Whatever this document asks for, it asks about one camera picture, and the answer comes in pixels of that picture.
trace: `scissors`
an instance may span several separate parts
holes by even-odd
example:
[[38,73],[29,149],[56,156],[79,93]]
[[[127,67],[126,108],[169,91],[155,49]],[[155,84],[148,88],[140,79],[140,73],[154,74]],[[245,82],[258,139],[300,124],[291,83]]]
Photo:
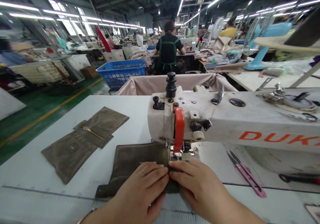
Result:
[[266,198],[267,194],[266,192],[262,189],[262,187],[259,185],[259,183],[253,178],[251,173],[248,171],[248,169],[241,163],[239,158],[232,152],[230,151],[231,155],[227,152],[229,158],[231,161],[234,163],[236,168],[240,171],[240,173],[243,175],[244,179],[248,182],[248,184],[252,187],[254,192],[262,198]]

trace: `hand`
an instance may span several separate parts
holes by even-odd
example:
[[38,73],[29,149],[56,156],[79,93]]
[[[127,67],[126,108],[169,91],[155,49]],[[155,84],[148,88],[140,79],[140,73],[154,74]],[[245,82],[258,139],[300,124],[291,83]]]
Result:
[[228,193],[207,165],[197,159],[170,161],[169,165],[182,171],[170,172],[169,175],[180,184],[187,202],[202,218],[219,224],[264,223]]
[[82,224],[153,223],[160,214],[165,199],[162,192],[168,181],[167,167],[144,162],[121,186],[115,197],[104,207],[88,215]]

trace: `yellow shirt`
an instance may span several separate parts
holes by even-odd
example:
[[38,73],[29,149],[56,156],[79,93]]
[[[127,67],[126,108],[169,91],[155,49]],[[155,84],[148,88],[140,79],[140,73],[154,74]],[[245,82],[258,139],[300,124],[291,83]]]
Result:
[[227,28],[226,30],[222,31],[219,35],[220,37],[236,37],[237,36],[237,28]]

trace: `plastic bag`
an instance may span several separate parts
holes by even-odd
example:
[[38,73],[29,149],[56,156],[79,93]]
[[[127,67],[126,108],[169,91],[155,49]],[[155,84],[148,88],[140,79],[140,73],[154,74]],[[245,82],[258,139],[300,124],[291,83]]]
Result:
[[227,58],[230,61],[230,64],[234,64],[237,62],[238,59],[240,59],[242,55],[242,50],[235,49],[235,50],[229,50],[227,53]]
[[229,59],[223,55],[213,55],[207,58],[207,63],[210,64],[230,64]]
[[314,60],[311,58],[306,60],[289,60],[282,62],[262,61],[261,64],[264,68],[281,68],[285,70],[286,74],[300,75],[311,69],[310,63],[312,62],[314,62]]

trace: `blue plastic basket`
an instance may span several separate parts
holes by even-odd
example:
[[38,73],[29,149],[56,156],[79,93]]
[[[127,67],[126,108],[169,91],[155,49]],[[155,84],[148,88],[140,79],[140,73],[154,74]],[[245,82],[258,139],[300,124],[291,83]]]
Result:
[[96,71],[112,91],[119,90],[130,76],[146,75],[145,60],[112,61],[103,64]]
[[156,48],[156,45],[150,45],[148,46],[147,50],[154,50]]

